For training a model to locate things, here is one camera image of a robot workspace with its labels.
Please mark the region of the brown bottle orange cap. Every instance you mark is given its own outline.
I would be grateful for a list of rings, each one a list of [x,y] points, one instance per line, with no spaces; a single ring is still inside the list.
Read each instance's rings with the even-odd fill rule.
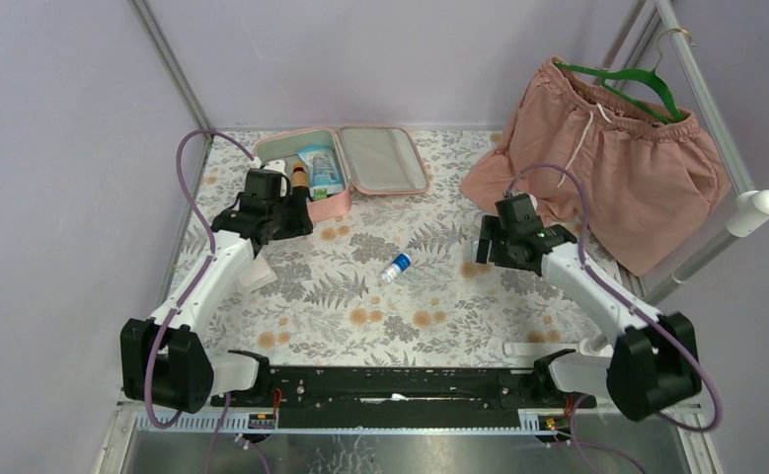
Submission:
[[[292,191],[296,195],[301,195],[305,198],[310,197],[309,175],[306,172],[306,168],[303,163],[295,163],[293,165],[290,175],[290,185]]]

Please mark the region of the white bottle green label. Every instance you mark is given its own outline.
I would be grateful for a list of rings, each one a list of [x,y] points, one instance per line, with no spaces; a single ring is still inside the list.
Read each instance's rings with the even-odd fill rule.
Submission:
[[[284,160],[271,160],[265,164],[265,169],[277,171],[278,173],[286,173],[286,162]]]

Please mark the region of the blue white pouch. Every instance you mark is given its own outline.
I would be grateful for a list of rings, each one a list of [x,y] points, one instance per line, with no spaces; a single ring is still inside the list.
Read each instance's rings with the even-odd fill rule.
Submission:
[[[313,188],[326,188],[329,197],[345,190],[343,175],[332,148],[313,145],[299,149],[297,155],[308,169],[310,195]]]

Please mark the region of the pink medicine kit case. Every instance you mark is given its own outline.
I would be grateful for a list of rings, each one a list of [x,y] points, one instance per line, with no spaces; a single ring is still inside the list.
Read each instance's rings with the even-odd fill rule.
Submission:
[[[308,202],[312,221],[322,222],[349,212],[352,194],[366,196],[416,195],[429,188],[421,155],[409,133],[397,126],[344,125],[290,130],[261,139],[255,155],[269,165],[284,163],[290,173],[295,163],[305,164],[298,152],[325,147],[332,152],[342,187],[322,199]]]

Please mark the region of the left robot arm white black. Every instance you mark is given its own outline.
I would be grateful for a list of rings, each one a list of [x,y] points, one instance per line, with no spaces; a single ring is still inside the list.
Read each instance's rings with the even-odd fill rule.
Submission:
[[[229,287],[253,276],[270,242],[307,236],[309,179],[270,169],[247,173],[245,189],[209,225],[210,249],[169,298],[147,319],[130,319],[119,335],[124,395],[194,414],[210,398],[234,393],[250,406],[271,393],[269,359],[248,351],[212,353],[201,342]]]

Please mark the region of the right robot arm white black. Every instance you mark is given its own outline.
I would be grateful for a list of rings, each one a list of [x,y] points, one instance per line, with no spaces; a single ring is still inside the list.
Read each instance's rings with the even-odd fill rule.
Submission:
[[[612,401],[641,421],[699,394],[695,331],[684,315],[664,315],[620,286],[562,225],[547,227],[531,196],[505,198],[483,216],[479,264],[531,272],[568,297],[598,327],[597,338],[542,355],[533,363],[531,391],[555,407],[570,394]]]

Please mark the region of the white gauze packet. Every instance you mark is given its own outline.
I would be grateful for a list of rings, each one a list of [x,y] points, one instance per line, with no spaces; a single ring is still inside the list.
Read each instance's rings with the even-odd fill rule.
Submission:
[[[240,293],[251,293],[276,280],[277,276],[267,259],[259,254],[239,273],[235,286]]]

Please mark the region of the white bottle blue label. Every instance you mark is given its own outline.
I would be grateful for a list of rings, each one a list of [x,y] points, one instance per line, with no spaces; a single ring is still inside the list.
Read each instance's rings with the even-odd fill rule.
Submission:
[[[400,253],[381,273],[380,280],[385,284],[391,284],[397,279],[410,265],[412,264],[411,258],[405,254]]]

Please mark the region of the pink shorts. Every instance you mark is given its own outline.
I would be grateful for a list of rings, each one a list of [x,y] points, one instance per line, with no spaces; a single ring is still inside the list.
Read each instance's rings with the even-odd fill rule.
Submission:
[[[599,243],[643,276],[695,233],[731,189],[711,135],[690,111],[665,124],[552,57],[536,70],[495,148],[461,193],[494,212],[508,188],[537,199],[548,222],[587,218]]]

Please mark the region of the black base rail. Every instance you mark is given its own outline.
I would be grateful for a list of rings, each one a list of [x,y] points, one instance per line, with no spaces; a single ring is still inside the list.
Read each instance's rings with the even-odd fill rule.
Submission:
[[[233,408],[264,409],[282,429],[522,429],[524,410],[567,416],[575,402],[541,368],[262,365]]]

